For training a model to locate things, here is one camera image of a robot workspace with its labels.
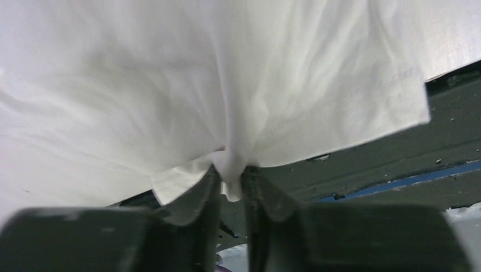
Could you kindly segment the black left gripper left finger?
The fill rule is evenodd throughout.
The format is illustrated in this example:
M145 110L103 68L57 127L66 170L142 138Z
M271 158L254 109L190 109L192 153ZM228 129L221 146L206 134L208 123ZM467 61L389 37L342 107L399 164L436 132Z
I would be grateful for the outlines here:
M215 271L220 190L210 168L157 210L22 209L1 229L1 270Z

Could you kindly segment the white t-shirt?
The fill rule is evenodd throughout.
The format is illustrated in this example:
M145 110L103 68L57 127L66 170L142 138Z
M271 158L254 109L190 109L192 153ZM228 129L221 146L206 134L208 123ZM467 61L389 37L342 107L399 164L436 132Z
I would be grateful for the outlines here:
M430 121L480 60L479 1L2 1L1 221L162 202Z

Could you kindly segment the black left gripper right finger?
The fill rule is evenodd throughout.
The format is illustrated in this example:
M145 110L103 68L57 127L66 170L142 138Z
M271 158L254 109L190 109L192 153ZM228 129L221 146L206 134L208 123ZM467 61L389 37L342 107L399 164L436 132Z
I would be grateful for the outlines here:
M471 271L434 207L301 203L255 167L241 177L249 271Z

